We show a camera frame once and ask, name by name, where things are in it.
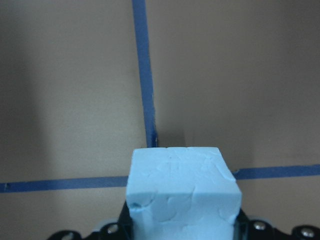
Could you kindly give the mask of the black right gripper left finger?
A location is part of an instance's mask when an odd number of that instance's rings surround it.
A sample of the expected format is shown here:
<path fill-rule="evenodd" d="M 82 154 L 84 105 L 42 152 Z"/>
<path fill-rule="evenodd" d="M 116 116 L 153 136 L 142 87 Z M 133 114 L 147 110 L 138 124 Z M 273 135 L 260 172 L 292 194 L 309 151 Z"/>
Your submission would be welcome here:
<path fill-rule="evenodd" d="M 132 240 L 133 239 L 133 221 L 130 217 L 129 208 L 125 201 L 117 220 L 117 231 L 119 240 Z"/>

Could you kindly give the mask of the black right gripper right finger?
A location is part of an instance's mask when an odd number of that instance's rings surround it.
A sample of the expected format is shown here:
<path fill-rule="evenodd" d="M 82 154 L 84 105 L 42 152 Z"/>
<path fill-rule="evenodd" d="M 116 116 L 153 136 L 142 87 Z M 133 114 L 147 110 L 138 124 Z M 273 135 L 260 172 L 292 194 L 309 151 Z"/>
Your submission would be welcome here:
<path fill-rule="evenodd" d="M 248 216 L 240 209 L 234 222 L 233 240 L 247 240 L 249 222 Z"/>

